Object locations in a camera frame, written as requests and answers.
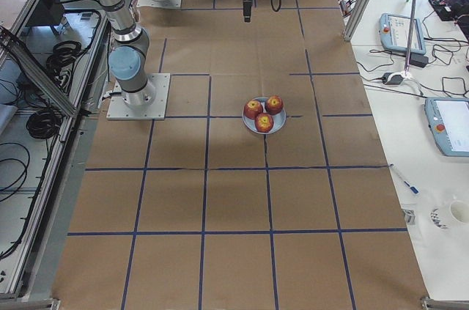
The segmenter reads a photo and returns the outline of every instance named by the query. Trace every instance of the marker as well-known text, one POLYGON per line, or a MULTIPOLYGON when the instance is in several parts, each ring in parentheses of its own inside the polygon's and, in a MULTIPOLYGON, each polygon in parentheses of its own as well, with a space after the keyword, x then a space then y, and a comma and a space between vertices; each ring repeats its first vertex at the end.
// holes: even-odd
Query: marker
POLYGON ((392 163, 391 165, 389 165, 389 168, 392 169, 394 171, 394 173, 396 174, 397 177, 399 177, 401 179, 402 182, 404 182, 404 184, 409 187, 409 189, 414 193, 414 194, 418 194, 418 189, 416 187, 414 187, 413 185, 410 185, 410 183, 402 176, 401 172, 399 172, 397 170, 396 167, 394 167, 394 164, 392 163))

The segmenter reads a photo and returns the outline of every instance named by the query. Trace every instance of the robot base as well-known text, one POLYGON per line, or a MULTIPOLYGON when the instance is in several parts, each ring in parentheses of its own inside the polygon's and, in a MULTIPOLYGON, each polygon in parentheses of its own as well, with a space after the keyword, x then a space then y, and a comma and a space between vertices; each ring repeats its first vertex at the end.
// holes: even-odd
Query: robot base
POLYGON ((153 0, 139 0, 137 7, 157 7, 166 9, 181 8, 182 0, 166 0, 166 1, 153 1, 153 0))
MULTIPOLYGON (((111 98, 107 119, 164 119, 166 104, 168 103, 169 73, 150 73, 148 81, 156 88, 156 97, 149 105, 130 107, 120 96, 111 98)), ((120 85, 116 83, 113 92, 121 92, 120 85)))

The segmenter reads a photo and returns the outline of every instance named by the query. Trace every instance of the blue joint cap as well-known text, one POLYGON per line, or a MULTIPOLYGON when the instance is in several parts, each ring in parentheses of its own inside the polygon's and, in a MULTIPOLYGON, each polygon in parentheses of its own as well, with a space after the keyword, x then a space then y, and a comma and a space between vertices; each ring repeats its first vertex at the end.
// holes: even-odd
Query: blue joint cap
POLYGON ((140 66, 139 53, 128 46, 121 46, 109 55, 109 68, 120 81, 128 81, 135 77, 140 66))

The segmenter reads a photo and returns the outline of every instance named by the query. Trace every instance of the white mug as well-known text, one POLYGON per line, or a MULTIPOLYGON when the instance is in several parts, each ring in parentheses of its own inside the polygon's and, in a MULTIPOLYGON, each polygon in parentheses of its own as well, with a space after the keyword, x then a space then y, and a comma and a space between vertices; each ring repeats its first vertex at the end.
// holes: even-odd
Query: white mug
POLYGON ((441 229, 454 226, 469 226, 469 204, 460 200, 452 200, 430 213, 433 223, 441 229))

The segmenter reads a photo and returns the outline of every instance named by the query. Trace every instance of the bowl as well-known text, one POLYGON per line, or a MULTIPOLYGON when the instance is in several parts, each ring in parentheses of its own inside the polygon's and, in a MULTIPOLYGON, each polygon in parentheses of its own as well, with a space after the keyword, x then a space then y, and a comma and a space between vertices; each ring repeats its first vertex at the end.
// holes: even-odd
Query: bowl
MULTIPOLYGON (((267 101, 267 99, 268 99, 268 97, 255 97, 254 98, 254 100, 257 100, 262 104, 262 108, 264 109, 264 112, 266 112, 266 110, 265 110, 265 101, 267 101)), ((284 126, 285 120, 287 119, 287 113, 285 112, 285 108, 283 108, 280 113, 272 115, 272 118, 273 118, 273 127, 272 127, 272 129, 270 131, 266 132, 266 133, 263 133, 263 132, 259 132, 256 129, 256 125, 254 124, 253 119, 249 119, 244 114, 242 114, 242 116, 243 116, 243 122, 244 122, 245 126, 248 127, 250 130, 252 130, 253 132, 258 133, 258 134, 272 134, 272 133, 275 133, 277 130, 279 130, 280 128, 282 128, 284 126)))

